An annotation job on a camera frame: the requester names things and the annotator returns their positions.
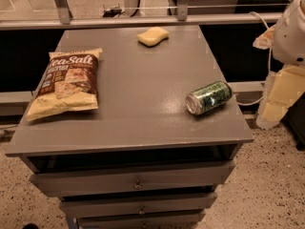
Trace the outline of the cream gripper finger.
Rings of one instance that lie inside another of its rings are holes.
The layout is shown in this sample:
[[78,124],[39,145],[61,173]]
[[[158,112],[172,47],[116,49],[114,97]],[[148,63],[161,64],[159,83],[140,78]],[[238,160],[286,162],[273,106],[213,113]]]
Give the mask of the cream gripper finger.
[[270,73],[265,81],[256,125],[261,129],[272,129],[304,93],[304,66],[285,64],[278,73]]

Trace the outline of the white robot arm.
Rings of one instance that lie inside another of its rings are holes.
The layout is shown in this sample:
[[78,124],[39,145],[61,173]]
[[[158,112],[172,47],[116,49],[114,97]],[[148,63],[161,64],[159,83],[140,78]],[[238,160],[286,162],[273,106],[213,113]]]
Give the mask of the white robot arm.
[[305,0],[294,0],[277,22],[253,42],[270,49],[282,69],[270,71],[265,80],[256,125],[272,129],[305,93]]

